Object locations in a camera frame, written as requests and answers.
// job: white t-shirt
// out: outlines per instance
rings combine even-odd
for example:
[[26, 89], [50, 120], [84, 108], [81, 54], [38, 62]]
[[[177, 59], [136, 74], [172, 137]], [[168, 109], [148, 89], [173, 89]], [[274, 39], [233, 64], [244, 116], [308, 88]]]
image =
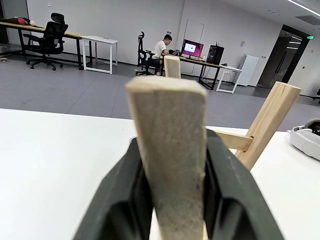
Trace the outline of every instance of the white t-shirt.
[[154, 55], [152, 56], [152, 58], [159, 59], [161, 57], [163, 50], [166, 50], [166, 45], [165, 45], [165, 42], [161, 40], [157, 42], [157, 44], [154, 46], [154, 49], [152, 51]]

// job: wooden stick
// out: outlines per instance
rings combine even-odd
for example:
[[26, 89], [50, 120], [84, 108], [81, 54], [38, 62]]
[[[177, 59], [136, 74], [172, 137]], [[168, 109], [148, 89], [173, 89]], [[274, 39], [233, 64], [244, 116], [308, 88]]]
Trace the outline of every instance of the wooden stick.
[[181, 78], [180, 59], [177, 56], [164, 56], [165, 76], [169, 78]]
[[126, 89], [162, 240], [202, 240], [207, 91], [159, 76]]
[[222, 132], [222, 131], [215, 131], [215, 133], [222, 138], [223, 143], [229, 149], [247, 151], [250, 144], [253, 141], [253, 138], [248, 136], [241, 136], [241, 135]]
[[270, 139], [286, 117], [299, 96], [301, 89], [277, 81], [254, 119], [247, 137], [253, 141], [246, 152], [237, 151], [235, 156], [251, 170]]

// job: vr headset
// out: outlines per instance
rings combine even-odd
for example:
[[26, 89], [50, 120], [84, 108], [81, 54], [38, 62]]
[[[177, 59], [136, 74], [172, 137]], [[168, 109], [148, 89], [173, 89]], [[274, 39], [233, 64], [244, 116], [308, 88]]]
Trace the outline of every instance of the vr headset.
[[320, 119], [294, 127], [290, 132], [290, 141], [297, 149], [320, 161]]

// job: chair headrest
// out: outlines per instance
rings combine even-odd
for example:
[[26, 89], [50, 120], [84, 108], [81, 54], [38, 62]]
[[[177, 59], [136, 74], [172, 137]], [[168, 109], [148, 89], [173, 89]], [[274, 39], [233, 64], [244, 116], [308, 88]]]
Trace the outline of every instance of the chair headrest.
[[60, 13], [51, 13], [51, 19], [56, 23], [65, 24], [65, 16]]

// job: white desk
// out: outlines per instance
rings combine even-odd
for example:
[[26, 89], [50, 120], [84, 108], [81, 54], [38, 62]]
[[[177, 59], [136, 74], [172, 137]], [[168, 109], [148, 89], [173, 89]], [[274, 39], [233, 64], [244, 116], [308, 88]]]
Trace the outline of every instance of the white desk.
[[[236, 87], [238, 85], [238, 81], [240, 79], [240, 75], [241, 73], [243, 72], [241, 69], [238, 69], [238, 68], [235, 68], [235, 67], [232, 67], [232, 66], [223, 66], [223, 65], [220, 65], [220, 67], [223, 69], [223, 72], [222, 72], [222, 77], [219, 81], [219, 84], [218, 86], [216, 87], [216, 91], [217, 92], [225, 92], [225, 93], [231, 93], [233, 94], [236, 90]], [[225, 74], [226, 74], [226, 70], [230, 70], [230, 71], [233, 71], [233, 72], [236, 72], [236, 73], [239, 73], [238, 76], [236, 76], [236, 82], [233, 86], [233, 89], [232, 90], [225, 90], [225, 89], [220, 89], [220, 85], [221, 85], [221, 82], [223, 81], [224, 77], [225, 77]]]
[[[133, 121], [9, 109], [0, 119], [0, 239], [71, 240], [136, 135]], [[252, 174], [286, 239], [320, 239], [320, 162], [288, 135], [275, 133]], [[158, 240], [157, 223], [151, 229]]]
[[[112, 74], [112, 65], [113, 65], [113, 45], [115, 45], [115, 65], [118, 66], [118, 42], [117, 40], [112, 40], [100, 36], [81, 36], [82, 38], [82, 55], [83, 55], [83, 69], [91, 70], [96, 72], [102, 72], [107, 74]], [[110, 70], [103, 70], [99, 68], [87, 67], [86, 64], [86, 41], [94, 42], [95, 44], [95, 61], [98, 60], [98, 51], [97, 51], [97, 43], [109, 44], [110, 48]]]

